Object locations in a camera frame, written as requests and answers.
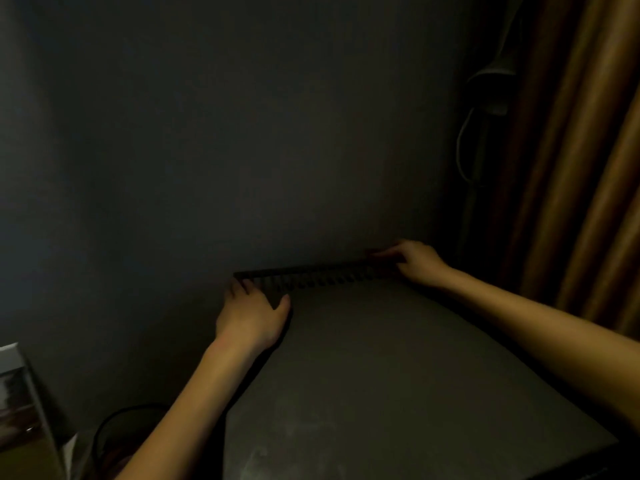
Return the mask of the person's left hand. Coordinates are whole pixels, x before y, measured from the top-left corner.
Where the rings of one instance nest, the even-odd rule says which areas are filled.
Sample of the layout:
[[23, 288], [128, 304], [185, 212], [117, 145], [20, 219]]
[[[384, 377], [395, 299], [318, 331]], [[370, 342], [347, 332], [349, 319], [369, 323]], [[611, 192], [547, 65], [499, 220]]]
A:
[[214, 343], [258, 357], [276, 344], [287, 322], [273, 322], [277, 306], [252, 281], [233, 278], [216, 320]]

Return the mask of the person's right hand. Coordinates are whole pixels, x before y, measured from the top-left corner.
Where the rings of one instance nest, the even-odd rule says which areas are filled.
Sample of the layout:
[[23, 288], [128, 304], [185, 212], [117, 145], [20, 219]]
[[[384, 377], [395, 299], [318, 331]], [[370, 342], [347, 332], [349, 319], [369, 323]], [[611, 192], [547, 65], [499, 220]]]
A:
[[426, 287], [447, 286], [455, 270], [447, 265], [436, 250], [420, 241], [404, 245], [406, 261], [394, 261], [400, 273], [409, 281]]

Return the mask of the dark grey vented appliance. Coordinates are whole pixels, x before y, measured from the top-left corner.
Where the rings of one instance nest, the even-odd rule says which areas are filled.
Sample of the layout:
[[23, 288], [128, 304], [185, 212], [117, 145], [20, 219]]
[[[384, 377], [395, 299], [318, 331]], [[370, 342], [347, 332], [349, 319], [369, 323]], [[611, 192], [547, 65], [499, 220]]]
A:
[[574, 395], [393, 266], [234, 277], [292, 315], [228, 410], [221, 480], [602, 477], [617, 453]]

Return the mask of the person's left forearm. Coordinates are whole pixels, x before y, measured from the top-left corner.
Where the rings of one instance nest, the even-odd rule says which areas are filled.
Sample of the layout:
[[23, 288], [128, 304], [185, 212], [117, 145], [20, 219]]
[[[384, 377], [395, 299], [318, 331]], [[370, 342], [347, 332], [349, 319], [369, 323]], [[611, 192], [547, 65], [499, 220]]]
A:
[[259, 353], [254, 340], [228, 332], [215, 339], [169, 411], [115, 480], [185, 480]]

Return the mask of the person's right forearm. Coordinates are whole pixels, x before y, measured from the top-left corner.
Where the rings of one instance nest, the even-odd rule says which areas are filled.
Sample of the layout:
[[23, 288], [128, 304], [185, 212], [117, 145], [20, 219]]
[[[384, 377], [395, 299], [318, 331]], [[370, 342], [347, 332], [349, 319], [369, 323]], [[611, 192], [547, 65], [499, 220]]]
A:
[[429, 284], [475, 307], [556, 377], [640, 435], [640, 342], [449, 266]]

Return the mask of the black waste bin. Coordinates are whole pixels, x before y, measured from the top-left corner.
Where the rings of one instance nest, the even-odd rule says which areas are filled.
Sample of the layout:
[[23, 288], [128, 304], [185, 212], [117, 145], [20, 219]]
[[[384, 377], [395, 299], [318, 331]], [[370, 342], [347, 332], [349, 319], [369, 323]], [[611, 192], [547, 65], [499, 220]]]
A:
[[102, 420], [90, 448], [95, 480], [115, 480], [168, 410], [163, 403], [136, 404]]

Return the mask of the brown curtain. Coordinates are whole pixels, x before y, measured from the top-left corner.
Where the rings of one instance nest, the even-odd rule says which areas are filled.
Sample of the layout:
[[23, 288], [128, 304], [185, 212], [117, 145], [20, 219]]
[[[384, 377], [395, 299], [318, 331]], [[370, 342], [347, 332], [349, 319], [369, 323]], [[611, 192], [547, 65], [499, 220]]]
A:
[[494, 281], [640, 337], [640, 0], [534, 0], [496, 181]]

